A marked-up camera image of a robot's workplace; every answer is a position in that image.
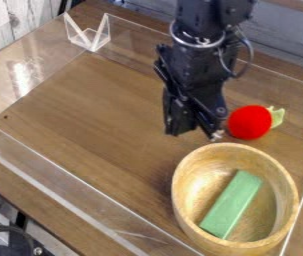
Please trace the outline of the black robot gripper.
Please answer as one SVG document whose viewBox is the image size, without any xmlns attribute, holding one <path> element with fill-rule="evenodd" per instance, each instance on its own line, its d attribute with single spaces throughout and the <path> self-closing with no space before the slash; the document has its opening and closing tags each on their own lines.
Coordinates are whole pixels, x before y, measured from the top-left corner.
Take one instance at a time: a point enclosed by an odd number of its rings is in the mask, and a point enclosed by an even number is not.
<svg viewBox="0 0 303 256">
<path fill-rule="evenodd" d="M 227 119 L 223 85 L 234 72 L 239 27 L 219 29 L 210 37 L 170 25 L 173 44 L 158 44 L 154 69 L 163 80 L 163 120 L 167 135 L 201 128 L 211 142 L 223 138 Z"/>
</svg>

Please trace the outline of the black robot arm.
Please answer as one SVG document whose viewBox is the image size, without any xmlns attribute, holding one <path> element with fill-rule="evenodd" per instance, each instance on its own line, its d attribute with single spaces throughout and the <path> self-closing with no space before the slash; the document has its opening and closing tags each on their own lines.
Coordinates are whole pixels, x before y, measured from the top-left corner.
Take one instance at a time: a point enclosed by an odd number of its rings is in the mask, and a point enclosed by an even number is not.
<svg viewBox="0 0 303 256">
<path fill-rule="evenodd" d="M 241 23 L 251 18 L 257 0 L 178 0 L 170 24 L 173 43 L 157 46 L 154 69 L 165 83 L 165 133 L 178 136 L 202 129 L 222 137 L 229 111 L 223 84 L 247 69 L 235 67 L 239 49 L 253 52 Z"/>
</svg>

